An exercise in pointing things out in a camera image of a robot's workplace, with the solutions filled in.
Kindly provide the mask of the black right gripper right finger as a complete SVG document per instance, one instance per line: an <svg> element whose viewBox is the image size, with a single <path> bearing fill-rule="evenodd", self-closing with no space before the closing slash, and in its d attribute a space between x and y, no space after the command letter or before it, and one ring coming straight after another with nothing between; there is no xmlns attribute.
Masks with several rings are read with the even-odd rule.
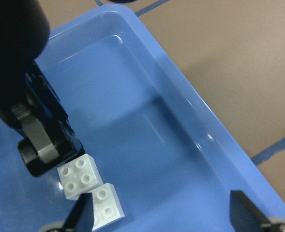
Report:
<svg viewBox="0 0 285 232"><path fill-rule="evenodd" d="M272 223L241 190L230 191L229 219L236 232L277 232Z"/></svg>

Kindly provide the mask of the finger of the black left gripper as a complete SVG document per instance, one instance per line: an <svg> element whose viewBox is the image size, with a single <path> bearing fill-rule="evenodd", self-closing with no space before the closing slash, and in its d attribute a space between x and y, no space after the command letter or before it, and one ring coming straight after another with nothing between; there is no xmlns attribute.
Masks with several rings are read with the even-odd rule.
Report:
<svg viewBox="0 0 285 232"><path fill-rule="evenodd" d="M62 162L84 154L68 115L34 62L23 80L25 100L11 107L23 136L17 147L31 175L38 177Z"/></svg>

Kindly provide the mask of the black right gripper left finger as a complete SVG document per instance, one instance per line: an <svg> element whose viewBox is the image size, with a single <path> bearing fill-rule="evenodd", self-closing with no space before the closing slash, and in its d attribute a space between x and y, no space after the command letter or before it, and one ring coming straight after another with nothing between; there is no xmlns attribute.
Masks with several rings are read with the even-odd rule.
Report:
<svg viewBox="0 0 285 232"><path fill-rule="evenodd" d="M83 193L71 209L62 230L64 232L91 232L94 225L92 193Z"/></svg>

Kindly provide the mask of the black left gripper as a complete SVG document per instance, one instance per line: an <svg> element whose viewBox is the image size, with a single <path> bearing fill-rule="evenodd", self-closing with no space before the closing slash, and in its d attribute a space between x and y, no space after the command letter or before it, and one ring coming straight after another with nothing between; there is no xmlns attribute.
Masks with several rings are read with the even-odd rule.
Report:
<svg viewBox="0 0 285 232"><path fill-rule="evenodd" d="M24 78L43 51L50 27L36 0L0 0L0 118L18 126L12 106L27 101Z"/></svg>

